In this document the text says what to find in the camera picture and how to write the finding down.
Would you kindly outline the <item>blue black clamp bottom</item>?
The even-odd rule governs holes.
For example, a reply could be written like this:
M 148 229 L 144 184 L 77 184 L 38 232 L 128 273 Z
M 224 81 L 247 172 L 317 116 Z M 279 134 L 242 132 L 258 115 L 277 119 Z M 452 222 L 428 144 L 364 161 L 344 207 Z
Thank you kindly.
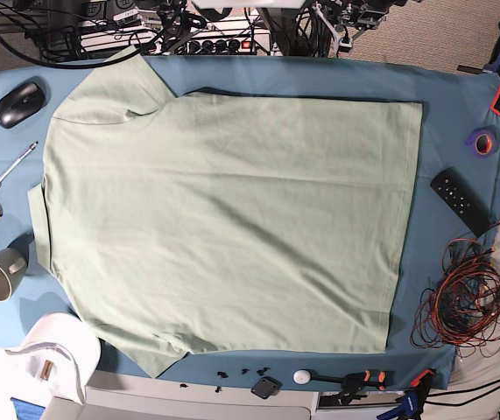
M 378 420 L 391 419 L 420 419 L 423 413 L 424 404 L 429 391 L 433 385 L 435 372 L 431 369 L 425 369 L 418 374 L 412 381 L 410 389 L 398 398 L 398 406 L 394 409 L 377 415 Z

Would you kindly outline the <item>black remote control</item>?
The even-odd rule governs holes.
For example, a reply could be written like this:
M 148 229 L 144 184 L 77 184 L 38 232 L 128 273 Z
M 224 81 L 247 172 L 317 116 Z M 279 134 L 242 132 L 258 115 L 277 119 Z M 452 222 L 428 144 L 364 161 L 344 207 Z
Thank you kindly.
M 430 186 L 475 237 L 484 235 L 490 229 L 489 210 L 455 168 L 448 167 L 439 172 Z

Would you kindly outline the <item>white baseball cap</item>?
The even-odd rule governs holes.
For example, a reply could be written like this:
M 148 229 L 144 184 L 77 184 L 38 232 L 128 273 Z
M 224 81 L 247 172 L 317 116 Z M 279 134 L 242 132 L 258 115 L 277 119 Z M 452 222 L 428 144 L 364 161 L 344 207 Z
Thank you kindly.
M 79 318 L 54 312 L 42 316 L 19 345 L 4 352 L 52 396 L 83 405 L 101 344 Z

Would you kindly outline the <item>grey ceramic mug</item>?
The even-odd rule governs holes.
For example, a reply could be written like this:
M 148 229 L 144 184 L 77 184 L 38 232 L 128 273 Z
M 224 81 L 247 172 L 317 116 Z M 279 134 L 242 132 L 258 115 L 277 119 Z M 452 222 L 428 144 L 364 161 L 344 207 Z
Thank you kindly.
M 0 250 L 0 302 L 8 301 L 25 276 L 27 261 L 15 248 Z

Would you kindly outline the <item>black orange bar clamp bottom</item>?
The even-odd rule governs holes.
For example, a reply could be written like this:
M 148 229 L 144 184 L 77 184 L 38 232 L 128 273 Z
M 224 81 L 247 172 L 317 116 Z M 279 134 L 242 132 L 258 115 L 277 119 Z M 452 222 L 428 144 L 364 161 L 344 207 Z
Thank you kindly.
M 311 374 L 311 380 L 338 383 L 342 390 L 356 393 L 364 388 L 385 390 L 386 373 L 378 370 L 365 370 L 359 373 L 347 374 L 342 378 Z

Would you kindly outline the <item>black computer mouse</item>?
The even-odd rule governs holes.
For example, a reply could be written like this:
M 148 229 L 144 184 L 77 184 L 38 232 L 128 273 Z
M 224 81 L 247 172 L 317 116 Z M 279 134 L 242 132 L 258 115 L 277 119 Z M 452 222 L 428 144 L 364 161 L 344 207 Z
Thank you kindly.
M 0 99 L 0 126 L 11 129 L 38 113 L 44 106 L 44 91 L 33 81 L 12 89 Z

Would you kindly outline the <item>purple tape roll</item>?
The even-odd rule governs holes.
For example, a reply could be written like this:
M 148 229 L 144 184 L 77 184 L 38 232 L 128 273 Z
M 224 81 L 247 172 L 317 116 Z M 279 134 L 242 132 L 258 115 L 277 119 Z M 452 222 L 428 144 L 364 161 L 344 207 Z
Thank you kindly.
M 472 131 L 465 141 L 465 145 L 477 158 L 489 158 L 498 147 L 494 133 L 489 128 L 480 128 Z

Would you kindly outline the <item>light green T-shirt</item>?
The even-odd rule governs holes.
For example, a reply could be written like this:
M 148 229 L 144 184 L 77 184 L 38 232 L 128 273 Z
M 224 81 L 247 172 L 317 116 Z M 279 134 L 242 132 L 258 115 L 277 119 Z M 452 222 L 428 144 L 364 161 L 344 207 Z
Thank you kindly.
M 380 354 L 415 185 L 415 102 L 177 96 L 141 57 L 53 112 L 39 263 L 158 376 L 186 354 Z

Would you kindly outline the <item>black square plate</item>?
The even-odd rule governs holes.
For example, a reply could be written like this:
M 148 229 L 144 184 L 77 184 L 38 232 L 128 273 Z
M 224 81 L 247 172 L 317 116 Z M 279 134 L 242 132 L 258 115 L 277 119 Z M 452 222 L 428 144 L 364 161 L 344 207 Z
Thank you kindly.
M 270 376 L 261 377 L 250 389 L 252 395 L 267 400 L 270 396 L 276 395 L 282 387 L 282 383 Z

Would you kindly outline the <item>white round puck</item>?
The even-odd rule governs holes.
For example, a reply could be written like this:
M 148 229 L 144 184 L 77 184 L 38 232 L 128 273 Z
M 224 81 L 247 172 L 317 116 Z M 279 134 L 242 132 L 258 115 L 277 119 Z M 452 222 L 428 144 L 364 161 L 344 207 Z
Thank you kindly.
M 308 370 L 301 369 L 294 372 L 292 379 L 298 385 L 305 385 L 312 380 L 312 375 Z

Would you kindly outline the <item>white power strip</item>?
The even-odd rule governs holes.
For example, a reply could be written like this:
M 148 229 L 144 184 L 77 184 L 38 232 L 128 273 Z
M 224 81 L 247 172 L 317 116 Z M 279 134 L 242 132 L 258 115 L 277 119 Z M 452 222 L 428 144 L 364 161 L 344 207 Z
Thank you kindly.
M 200 38 L 188 40 L 175 50 L 176 55 L 241 55 L 269 56 L 271 51 L 267 45 L 269 39 L 259 42 L 249 35 L 234 38 Z

